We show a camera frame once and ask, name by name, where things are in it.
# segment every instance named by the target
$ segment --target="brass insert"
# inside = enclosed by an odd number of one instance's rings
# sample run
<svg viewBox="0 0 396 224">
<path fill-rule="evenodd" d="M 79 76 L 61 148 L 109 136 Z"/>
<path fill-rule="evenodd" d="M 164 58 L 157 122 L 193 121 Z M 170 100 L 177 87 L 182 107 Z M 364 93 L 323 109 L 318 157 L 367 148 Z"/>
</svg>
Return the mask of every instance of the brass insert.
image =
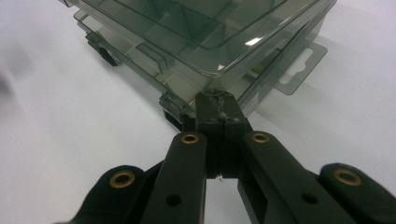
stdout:
<svg viewBox="0 0 396 224">
<path fill-rule="evenodd" d="M 196 134 L 191 134 L 191 133 L 186 134 L 186 135 L 183 135 L 183 136 L 181 137 L 181 141 L 182 141 L 183 143 L 185 143 L 185 144 L 194 144 L 194 143 L 198 142 L 198 140 L 199 140 L 198 135 L 196 135 Z"/>
<path fill-rule="evenodd" d="M 361 178 L 347 169 L 337 169 L 333 173 L 334 177 L 343 184 L 357 187 L 361 185 Z"/>
<path fill-rule="evenodd" d="M 262 133 L 255 133 L 251 138 L 257 143 L 266 143 L 270 140 L 270 137 Z"/>
<path fill-rule="evenodd" d="M 110 178 L 110 186 L 115 189 L 123 189 L 134 183 L 134 173 L 132 171 L 119 171 Z"/>
</svg>

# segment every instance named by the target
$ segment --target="box lid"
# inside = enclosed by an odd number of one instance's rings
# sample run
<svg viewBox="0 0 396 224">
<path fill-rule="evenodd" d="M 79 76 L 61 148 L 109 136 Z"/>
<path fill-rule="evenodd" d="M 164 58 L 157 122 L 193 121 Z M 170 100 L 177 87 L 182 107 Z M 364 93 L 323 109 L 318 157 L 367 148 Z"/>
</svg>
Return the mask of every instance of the box lid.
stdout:
<svg viewBox="0 0 396 224">
<path fill-rule="evenodd" d="M 83 0 L 199 73 L 225 74 L 319 0 Z"/>
</svg>

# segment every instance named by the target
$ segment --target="white background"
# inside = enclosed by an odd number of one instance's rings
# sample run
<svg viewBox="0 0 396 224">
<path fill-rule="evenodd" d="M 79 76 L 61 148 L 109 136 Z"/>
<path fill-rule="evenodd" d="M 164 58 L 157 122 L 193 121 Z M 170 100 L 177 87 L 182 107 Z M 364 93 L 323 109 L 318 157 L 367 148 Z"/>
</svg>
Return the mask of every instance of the white background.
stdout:
<svg viewBox="0 0 396 224">
<path fill-rule="evenodd" d="M 0 2 L 0 223 L 67 221 L 107 170 L 161 161 L 177 133 L 160 94 L 86 43 L 56 0 Z M 317 173 L 344 162 L 396 194 L 396 1 L 339 0 L 328 54 L 249 117 Z M 208 182 L 206 223 L 248 223 L 235 181 Z"/>
</svg>

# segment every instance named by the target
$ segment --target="tinted plastic container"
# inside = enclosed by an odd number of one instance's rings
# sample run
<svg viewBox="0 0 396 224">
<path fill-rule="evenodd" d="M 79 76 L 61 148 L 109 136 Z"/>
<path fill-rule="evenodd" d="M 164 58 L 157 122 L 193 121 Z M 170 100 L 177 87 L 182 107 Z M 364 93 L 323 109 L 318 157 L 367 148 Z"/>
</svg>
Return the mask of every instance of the tinted plastic container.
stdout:
<svg viewBox="0 0 396 224">
<path fill-rule="evenodd" d="M 326 53 L 312 43 L 335 0 L 67 0 L 90 45 L 163 93 L 176 119 L 194 96 L 232 93 L 245 115 L 273 87 L 292 94 Z M 279 79 L 305 50 L 305 69 Z"/>
</svg>

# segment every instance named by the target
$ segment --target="transparent plastic box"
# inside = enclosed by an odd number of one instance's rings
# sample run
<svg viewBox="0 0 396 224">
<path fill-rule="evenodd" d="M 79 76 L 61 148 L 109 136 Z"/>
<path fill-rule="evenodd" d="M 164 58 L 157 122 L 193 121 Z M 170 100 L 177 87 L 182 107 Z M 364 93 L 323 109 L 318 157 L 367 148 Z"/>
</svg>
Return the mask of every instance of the transparent plastic box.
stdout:
<svg viewBox="0 0 396 224">
<path fill-rule="evenodd" d="M 90 45 L 163 93 L 174 118 L 198 92 L 238 100 L 248 115 L 272 88 L 292 94 L 326 53 L 312 41 L 336 0 L 67 0 Z M 305 50 L 305 69 L 279 79 Z"/>
</svg>

